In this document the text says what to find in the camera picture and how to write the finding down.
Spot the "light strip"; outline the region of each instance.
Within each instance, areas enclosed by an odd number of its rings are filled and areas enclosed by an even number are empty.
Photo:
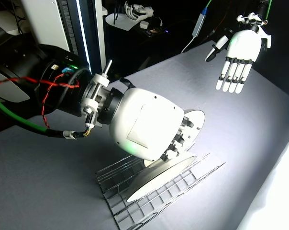
[[[88,55],[88,50],[87,50],[87,43],[86,43],[85,32],[84,32],[82,13],[81,13],[81,7],[79,5],[79,0],[76,0],[76,1],[77,1],[77,9],[78,9],[78,19],[79,19],[79,24],[81,26],[81,32],[82,32],[82,38],[83,38],[83,43],[84,43],[84,48],[85,48],[86,59],[87,59],[87,62],[89,63],[89,70],[91,71],[89,55]]]

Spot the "wire rack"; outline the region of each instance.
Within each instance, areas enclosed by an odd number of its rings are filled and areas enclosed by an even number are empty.
[[[96,173],[98,183],[118,229],[141,228],[224,164],[196,178],[192,167],[206,159],[208,155],[195,161],[161,188],[134,202],[126,201],[127,190],[134,177],[145,168],[142,159],[129,156],[98,171]]]

